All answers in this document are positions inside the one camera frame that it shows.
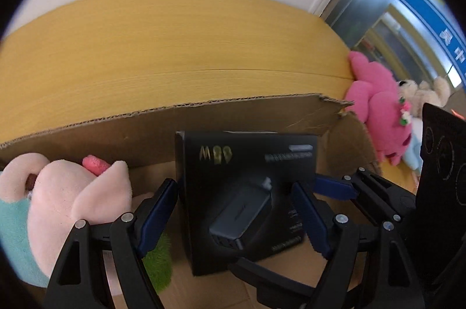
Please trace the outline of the pink teal plush toy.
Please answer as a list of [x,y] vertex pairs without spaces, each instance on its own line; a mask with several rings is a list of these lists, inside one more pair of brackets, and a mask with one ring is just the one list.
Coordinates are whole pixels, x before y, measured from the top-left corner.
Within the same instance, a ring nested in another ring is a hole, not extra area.
[[111,223],[150,197],[133,195],[123,161],[51,162],[23,153],[1,171],[1,247],[18,278],[45,288],[77,221]]

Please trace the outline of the black charger box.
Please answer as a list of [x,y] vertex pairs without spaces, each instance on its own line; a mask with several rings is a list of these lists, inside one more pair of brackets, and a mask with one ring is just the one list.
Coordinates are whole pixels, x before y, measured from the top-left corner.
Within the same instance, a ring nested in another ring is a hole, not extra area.
[[303,242],[292,188],[314,179],[317,141],[274,132],[176,133],[179,218],[193,276]]

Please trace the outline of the light blue plush toy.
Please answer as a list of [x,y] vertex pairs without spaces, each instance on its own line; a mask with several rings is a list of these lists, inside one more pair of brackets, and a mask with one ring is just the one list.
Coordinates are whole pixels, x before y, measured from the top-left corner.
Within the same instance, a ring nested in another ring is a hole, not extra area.
[[418,176],[423,167],[420,151],[423,140],[423,121],[417,117],[412,119],[412,138],[403,155],[404,163]]

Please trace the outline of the beige plush bear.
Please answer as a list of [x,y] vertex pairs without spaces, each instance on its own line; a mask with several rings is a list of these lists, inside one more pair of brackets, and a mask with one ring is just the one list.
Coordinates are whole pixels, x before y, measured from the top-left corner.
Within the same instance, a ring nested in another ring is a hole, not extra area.
[[426,81],[417,84],[414,80],[401,80],[398,82],[398,91],[410,102],[411,115],[419,119],[423,116],[424,104],[443,108],[451,95],[449,83],[441,76],[435,78],[433,86]]

